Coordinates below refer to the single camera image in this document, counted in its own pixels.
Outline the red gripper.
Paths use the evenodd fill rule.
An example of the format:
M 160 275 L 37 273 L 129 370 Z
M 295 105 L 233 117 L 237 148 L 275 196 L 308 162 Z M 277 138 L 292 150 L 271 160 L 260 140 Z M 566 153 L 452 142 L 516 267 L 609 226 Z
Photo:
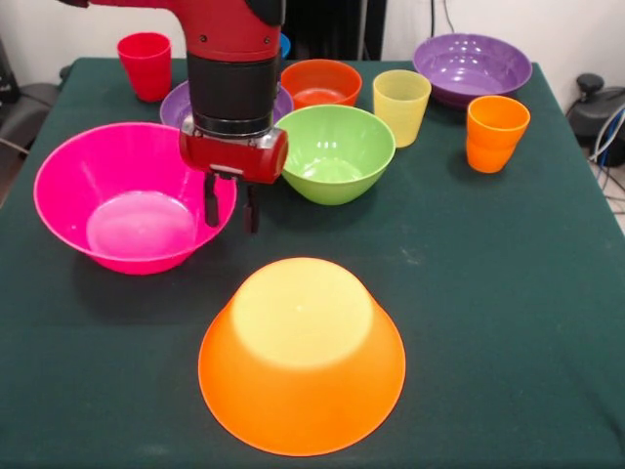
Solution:
M 282 173 L 288 153 L 288 135 L 276 127 L 264 136 L 252 139 L 218 139 L 196 131 L 192 134 L 181 131 L 179 136 L 185 164 L 206 173 L 204 217 L 205 223 L 212 228 L 220 223 L 213 173 L 237 176 L 250 183 L 273 184 Z M 245 230 L 256 233 L 259 229 L 259 202 L 255 185 L 246 187 L 243 215 Z

